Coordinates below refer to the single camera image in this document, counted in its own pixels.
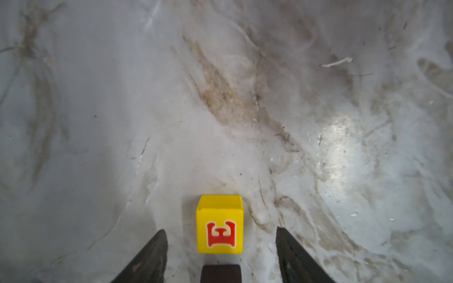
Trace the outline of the yellow letter E block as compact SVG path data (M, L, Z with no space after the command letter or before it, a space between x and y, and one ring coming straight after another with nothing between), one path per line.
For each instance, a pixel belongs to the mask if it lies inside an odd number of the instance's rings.
M243 253L244 205L239 195L202 195L196 224L199 253Z

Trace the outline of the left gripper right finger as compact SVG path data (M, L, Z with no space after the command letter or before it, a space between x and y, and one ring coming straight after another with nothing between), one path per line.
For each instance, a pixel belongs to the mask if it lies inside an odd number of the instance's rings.
M277 228L276 247L284 283L335 283L287 229Z

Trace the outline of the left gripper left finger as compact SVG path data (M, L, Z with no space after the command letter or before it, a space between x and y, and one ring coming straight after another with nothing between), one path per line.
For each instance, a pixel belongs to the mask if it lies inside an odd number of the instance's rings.
M112 283L163 283L168 258L168 240L159 230Z

